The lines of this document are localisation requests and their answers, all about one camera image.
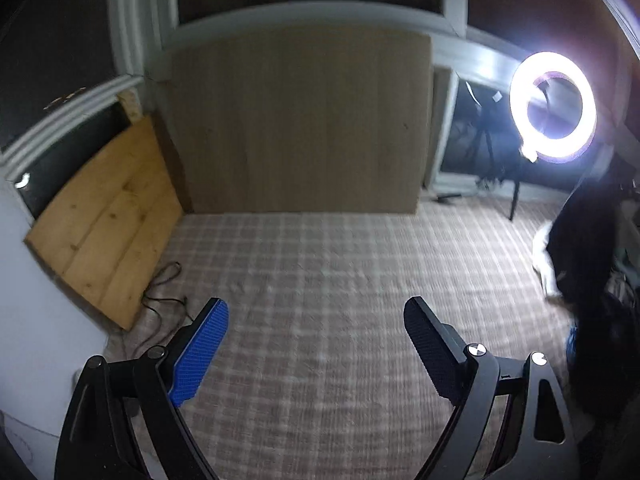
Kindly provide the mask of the checkered beige table cloth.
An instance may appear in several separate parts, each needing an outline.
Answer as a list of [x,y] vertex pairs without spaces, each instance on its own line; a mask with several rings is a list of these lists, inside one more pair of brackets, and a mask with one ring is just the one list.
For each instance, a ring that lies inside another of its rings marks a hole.
[[544,353],[567,378],[570,312],[544,299],[533,240],[558,206],[429,200],[410,216],[186,216],[181,273],[108,342],[112,360],[218,297],[228,332],[182,414],[224,479],[411,479],[450,416],[409,336],[414,296],[497,356]]

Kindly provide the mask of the pile of dark clothes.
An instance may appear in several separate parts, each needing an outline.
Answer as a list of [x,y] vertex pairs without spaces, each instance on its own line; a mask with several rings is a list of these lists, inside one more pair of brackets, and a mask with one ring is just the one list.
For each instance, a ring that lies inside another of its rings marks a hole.
[[596,424],[639,395],[639,278],[616,258],[620,205],[638,197],[629,178],[588,174],[551,221],[544,245],[555,288],[574,315],[570,396]]

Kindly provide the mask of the black tripod stand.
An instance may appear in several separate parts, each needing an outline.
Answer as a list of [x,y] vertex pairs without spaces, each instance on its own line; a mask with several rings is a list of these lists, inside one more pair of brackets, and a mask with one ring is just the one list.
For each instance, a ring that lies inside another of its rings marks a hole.
[[488,100],[481,101],[469,81],[465,81],[464,86],[475,105],[477,118],[475,118],[475,122],[473,122],[475,131],[473,140],[466,149],[463,159],[469,160],[473,166],[476,166],[480,144],[485,142],[488,155],[488,168],[477,176],[475,185],[479,190],[481,188],[491,190],[497,185],[503,185],[505,180],[512,180],[513,193],[508,214],[508,220],[512,222],[515,218],[516,208],[518,208],[518,201],[520,200],[523,157],[520,154],[520,150],[516,150],[512,153],[510,162],[505,162],[504,164],[498,162],[492,136],[499,131],[499,126],[503,123],[503,115],[506,114],[506,109],[502,104],[503,95],[500,91],[496,90]]

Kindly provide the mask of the orange pine wood board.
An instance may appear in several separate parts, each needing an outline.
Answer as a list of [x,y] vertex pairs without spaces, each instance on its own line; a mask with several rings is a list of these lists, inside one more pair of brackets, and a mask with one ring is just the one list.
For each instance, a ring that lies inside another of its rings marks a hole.
[[152,120],[145,117],[67,181],[25,242],[76,295],[131,330],[182,215]]

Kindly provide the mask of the tall light wood board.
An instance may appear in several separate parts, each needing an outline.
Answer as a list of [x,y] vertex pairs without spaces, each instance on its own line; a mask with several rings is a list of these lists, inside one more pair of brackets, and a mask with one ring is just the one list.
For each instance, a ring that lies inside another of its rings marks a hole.
[[424,176],[432,42],[307,25],[169,55],[165,110],[198,214],[412,214]]

